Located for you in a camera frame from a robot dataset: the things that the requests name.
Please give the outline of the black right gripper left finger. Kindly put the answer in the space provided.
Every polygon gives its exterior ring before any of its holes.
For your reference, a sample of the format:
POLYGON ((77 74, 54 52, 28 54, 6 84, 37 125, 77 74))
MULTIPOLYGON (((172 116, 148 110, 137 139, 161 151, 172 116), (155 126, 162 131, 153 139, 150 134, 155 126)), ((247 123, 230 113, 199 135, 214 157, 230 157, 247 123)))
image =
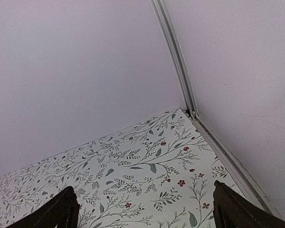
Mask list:
POLYGON ((76 228, 80 205, 73 187, 68 186, 35 212, 9 228, 76 228))

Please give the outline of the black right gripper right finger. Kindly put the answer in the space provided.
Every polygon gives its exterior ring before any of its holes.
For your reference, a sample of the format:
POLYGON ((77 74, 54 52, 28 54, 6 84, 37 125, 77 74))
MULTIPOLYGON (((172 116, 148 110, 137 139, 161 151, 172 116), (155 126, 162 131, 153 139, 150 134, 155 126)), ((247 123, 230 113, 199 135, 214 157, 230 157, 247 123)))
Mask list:
POLYGON ((285 228, 285 221, 261 210, 226 184, 215 181, 213 216, 218 228, 285 228))

